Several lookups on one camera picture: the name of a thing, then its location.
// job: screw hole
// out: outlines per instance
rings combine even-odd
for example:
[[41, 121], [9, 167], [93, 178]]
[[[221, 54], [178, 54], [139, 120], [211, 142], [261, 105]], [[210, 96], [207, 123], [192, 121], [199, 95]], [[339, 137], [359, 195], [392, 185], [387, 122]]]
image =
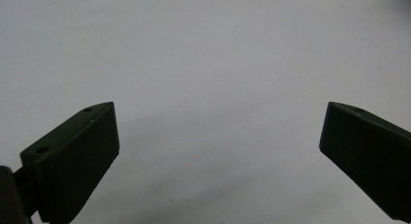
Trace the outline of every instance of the screw hole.
[[364, 110], [359, 109], [359, 108], [355, 108], [354, 111], [355, 111], [355, 112], [364, 112]]
[[46, 153], [49, 150], [48, 146], [42, 146], [36, 150], [36, 153], [42, 154]]

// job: black metal bracket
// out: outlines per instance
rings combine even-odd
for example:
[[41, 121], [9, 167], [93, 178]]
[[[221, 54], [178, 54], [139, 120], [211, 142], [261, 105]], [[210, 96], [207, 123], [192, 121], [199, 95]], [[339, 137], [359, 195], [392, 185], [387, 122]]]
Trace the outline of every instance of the black metal bracket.
[[112, 161], [119, 141], [114, 103], [86, 108], [20, 153], [14, 174], [0, 166], [0, 223], [68, 224], [81, 211]]
[[331, 102], [320, 149], [392, 219], [411, 221], [411, 133]]

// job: dark green plastic part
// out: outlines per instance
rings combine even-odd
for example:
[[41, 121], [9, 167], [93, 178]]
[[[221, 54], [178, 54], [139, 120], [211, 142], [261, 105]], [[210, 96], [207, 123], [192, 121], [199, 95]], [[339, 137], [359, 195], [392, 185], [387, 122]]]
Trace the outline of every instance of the dark green plastic part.
[[320, 149], [392, 219], [411, 221], [411, 133], [329, 103]]
[[78, 112], [23, 150], [26, 179], [34, 180], [40, 193], [37, 209], [42, 220], [70, 223], [118, 151], [114, 103]]

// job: white surface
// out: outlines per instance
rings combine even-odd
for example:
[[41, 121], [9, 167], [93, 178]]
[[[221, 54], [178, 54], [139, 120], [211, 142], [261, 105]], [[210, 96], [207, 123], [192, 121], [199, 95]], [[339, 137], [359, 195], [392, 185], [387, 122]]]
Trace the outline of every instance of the white surface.
[[411, 0], [0, 0], [1, 164], [114, 101], [73, 223], [396, 223], [318, 143], [328, 101], [411, 130], [410, 49]]

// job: white background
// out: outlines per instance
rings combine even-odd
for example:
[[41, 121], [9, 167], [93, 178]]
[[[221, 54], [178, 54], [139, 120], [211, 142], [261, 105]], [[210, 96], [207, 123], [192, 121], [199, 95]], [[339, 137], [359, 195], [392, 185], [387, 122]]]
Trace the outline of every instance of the white background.
[[0, 0], [0, 162], [114, 101], [73, 223], [396, 223], [318, 144], [328, 101], [411, 130], [410, 49], [411, 0]]

